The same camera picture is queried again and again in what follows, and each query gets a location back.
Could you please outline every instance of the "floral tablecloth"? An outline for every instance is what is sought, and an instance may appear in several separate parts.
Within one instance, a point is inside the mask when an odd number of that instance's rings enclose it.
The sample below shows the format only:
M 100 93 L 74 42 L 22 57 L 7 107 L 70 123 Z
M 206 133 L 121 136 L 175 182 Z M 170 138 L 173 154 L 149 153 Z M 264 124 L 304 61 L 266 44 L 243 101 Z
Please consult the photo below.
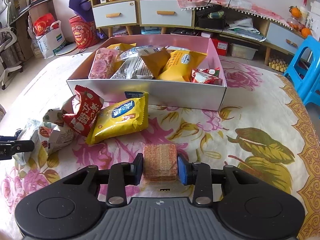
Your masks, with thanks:
M 47 109 L 71 96 L 65 80 L 89 53 L 60 57 L 49 63 L 18 97 L 0 123 L 1 135 L 12 135 L 26 118 L 40 118 Z M 26 195 L 89 164 L 100 169 L 131 162 L 143 143 L 176 143 L 189 161 L 221 169 L 232 164 L 299 199 L 306 210 L 299 238 L 319 234 L 319 140 L 300 98 L 288 80 L 272 72 L 232 61 L 221 61 L 228 90 L 220 111 L 149 106 L 149 127 L 88 146 L 76 136 L 73 143 L 47 160 L 40 151 L 25 166 L 0 163 L 0 230 L 20 239 L 14 209 Z M 105 199 L 107 186 L 99 199 Z M 193 186 L 177 184 L 157 191 L 127 186 L 127 196 L 192 196 Z M 215 200 L 220 185 L 213 185 Z

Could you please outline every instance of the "tile floor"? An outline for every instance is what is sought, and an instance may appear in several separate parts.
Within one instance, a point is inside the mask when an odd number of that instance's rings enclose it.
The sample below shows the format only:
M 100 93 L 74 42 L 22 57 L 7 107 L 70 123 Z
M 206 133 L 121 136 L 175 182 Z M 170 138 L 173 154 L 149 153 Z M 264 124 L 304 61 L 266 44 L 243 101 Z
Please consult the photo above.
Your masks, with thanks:
M 92 46 L 89 48 L 86 52 L 92 52 L 94 51 L 99 44 Z M 73 55 L 78 53 L 79 50 L 76 49 L 75 51 L 69 53 L 68 55 Z M 51 57 L 49 59 L 35 59 L 31 58 L 27 62 L 25 62 L 23 66 L 23 72 L 22 73 L 14 73 L 10 81 L 7 83 L 7 88 L 5 90 L 0 90 L 0 104 L 5 108 L 9 109 L 11 104 L 15 101 L 17 96 L 22 92 L 22 90 L 28 85 L 28 83 L 42 70 L 49 62 L 53 61 L 57 57 Z M 224 57 L 220 56 L 220 58 L 224 58 L 227 60 L 233 60 L 239 63 L 248 64 L 251 66 L 255 66 L 258 68 L 262 68 L 265 70 L 269 70 L 275 73 L 279 73 L 278 71 L 275 71 L 271 69 L 268 66 L 265 66 L 264 64 L 264 58 L 260 55 L 255 56 L 254 60 L 247 60 L 243 58 L 236 58 L 236 57 Z M 317 134 L 320 136 L 320 107 L 308 104 L 307 105 L 307 111 L 311 117 L 312 123 L 316 129 Z

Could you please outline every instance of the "purple hat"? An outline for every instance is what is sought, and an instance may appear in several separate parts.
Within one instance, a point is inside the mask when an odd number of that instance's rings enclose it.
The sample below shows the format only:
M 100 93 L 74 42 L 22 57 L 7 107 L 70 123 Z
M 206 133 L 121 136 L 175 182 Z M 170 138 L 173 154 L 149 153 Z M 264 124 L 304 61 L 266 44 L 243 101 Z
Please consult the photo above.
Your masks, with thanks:
M 86 22 L 94 21 L 91 3 L 87 0 L 69 0 L 69 8 Z

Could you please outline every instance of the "red shoe box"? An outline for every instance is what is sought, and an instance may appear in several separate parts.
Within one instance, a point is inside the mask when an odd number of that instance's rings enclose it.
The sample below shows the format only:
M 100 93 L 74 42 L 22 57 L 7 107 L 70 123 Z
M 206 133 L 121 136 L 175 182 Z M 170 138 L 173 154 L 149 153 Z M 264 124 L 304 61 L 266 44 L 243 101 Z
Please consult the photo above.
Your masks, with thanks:
M 217 50 L 218 55 L 225 56 L 228 50 L 228 43 L 225 41 L 219 41 L 218 39 L 212 39 L 212 42 Z

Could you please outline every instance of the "bag handle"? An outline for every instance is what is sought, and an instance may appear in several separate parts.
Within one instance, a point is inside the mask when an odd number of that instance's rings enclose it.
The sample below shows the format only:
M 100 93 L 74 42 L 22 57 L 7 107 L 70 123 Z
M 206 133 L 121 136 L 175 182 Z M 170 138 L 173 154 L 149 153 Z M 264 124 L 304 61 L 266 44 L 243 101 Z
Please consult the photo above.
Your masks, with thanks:
M 59 23 L 59 28 L 61 28 L 61 21 L 58 20 L 58 21 L 55 21 L 54 23 L 51 24 L 50 30 L 53 30 L 53 27 L 52 27 L 52 26 L 55 25 L 55 24 L 57 24 L 57 23 Z

